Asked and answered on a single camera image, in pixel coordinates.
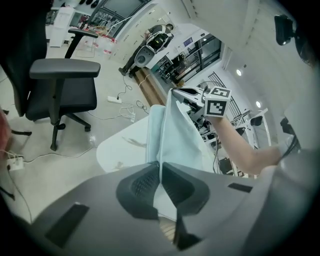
chair armrest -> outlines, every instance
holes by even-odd
[[[92,32],[89,32],[89,31],[84,31],[84,30],[77,29],[77,28],[70,28],[68,30],[68,32],[72,33],[72,34],[75,34],[75,35],[82,35],[83,37],[87,36],[87,37],[92,37],[92,38],[98,38],[98,35],[96,33],[92,33]]]
[[[97,62],[72,58],[42,58],[31,66],[31,79],[96,78],[100,72]]]
[[[79,44],[80,40],[82,37],[87,36],[87,37],[92,37],[92,38],[98,38],[98,35],[96,33],[92,33],[89,31],[84,31],[81,29],[77,29],[77,28],[70,28],[68,30],[69,33],[73,33],[74,34],[74,38],[69,46],[69,49],[67,50],[64,58],[66,59],[70,59],[72,54],[74,53],[77,45]]]

chair base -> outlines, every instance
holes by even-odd
[[[86,121],[82,120],[81,118],[79,118],[78,116],[76,116],[75,114],[66,114],[66,116],[68,118],[76,121],[77,123],[83,125],[85,132],[90,132],[91,131],[91,125],[89,123],[87,123]],[[66,125],[64,123],[60,124],[60,120],[56,125],[53,126],[52,144],[50,146],[50,149],[52,151],[57,151],[57,149],[58,149],[58,147],[57,147],[58,131],[59,130],[64,130],[65,128],[66,128]]]
[[[17,131],[17,130],[11,130],[12,134],[15,135],[24,135],[24,136],[31,136],[32,131]]]

ceiling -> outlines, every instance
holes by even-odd
[[[227,70],[255,106],[268,108],[272,135],[282,140],[280,121],[285,110],[313,86],[314,71],[301,61],[294,40],[276,42],[275,15],[287,14],[271,0],[182,0],[191,22],[232,50]],[[243,76],[235,70],[243,69]]]

office chair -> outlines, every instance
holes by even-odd
[[[62,116],[80,123],[86,132],[91,129],[75,113],[97,107],[94,78],[100,72],[100,64],[70,57],[83,36],[97,38],[98,35],[69,29],[75,36],[65,58],[46,58],[46,14],[47,9],[43,8],[26,20],[14,43],[4,51],[0,64],[12,83],[19,116],[25,115],[34,122],[50,117],[53,125],[50,148],[56,151],[58,130],[66,128],[64,123],[60,124]]]

wrist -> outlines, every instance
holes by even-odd
[[[223,117],[214,117],[214,116],[207,116],[206,118],[209,120],[209,122],[213,126],[220,124],[222,122],[222,120],[224,119]]]

